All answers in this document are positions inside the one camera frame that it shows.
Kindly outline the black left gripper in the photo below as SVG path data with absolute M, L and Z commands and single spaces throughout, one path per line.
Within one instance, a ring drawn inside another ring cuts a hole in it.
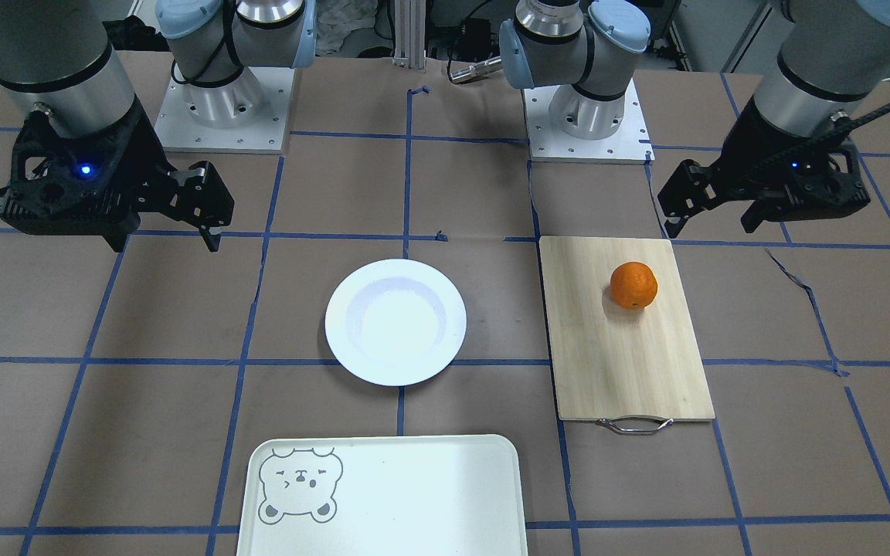
M 669 239 L 689 219 L 728 201 L 749 201 L 746 232 L 762 222 L 840 219 L 870 203 L 847 136 L 798 148 L 809 138 L 782 131 L 751 100 L 712 166 L 682 161 L 657 194 Z

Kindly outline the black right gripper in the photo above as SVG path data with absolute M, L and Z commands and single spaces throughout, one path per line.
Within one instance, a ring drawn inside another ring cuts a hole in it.
M 78 138 L 60 137 L 44 110 L 32 110 L 12 148 L 0 219 L 36 236 L 101 236 L 114 251 L 159 212 L 198 229 L 211 253 L 232 225 L 232 193 L 211 161 L 176 170 L 151 120 L 134 99 L 116 123 Z

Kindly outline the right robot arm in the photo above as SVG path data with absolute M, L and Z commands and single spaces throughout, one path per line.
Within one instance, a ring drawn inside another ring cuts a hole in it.
M 295 70 L 317 47 L 314 1 L 159 1 L 173 85 L 201 137 L 271 120 L 257 68 Z M 193 226 L 209 251 L 232 224 L 215 165 L 168 160 L 87 1 L 0 1 L 0 87 L 25 111 L 0 219 L 27 235 L 99 236 L 120 253 L 142 212 Z

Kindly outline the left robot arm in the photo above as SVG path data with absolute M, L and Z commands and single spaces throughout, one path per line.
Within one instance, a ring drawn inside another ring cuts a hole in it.
M 682 161 L 657 195 L 677 237 L 699 212 L 746 202 L 746 232 L 763 222 L 840 219 L 870 201 L 851 132 L 890 113 L 854 109 L 890 67 L 890 1 L 784 1 L 792 22 L 776 57 L 708 165 Z M 506 80 L 555 86 L 555 123 L 569 136 L 613 131 L 650 22 L 626 1 L 520 1 L 499 29 Z

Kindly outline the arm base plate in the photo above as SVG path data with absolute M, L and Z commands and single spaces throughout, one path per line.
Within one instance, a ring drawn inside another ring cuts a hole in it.
M 282 154 L 296 78 L 293 68 L 247 67 L 218 88 L 170 81 L 156 134 L 168 152 Z
M 656 155 L 633 81 L 611 101 L 580 95 L 571 85 L 522 91 L 534 162 L 646 164 Z

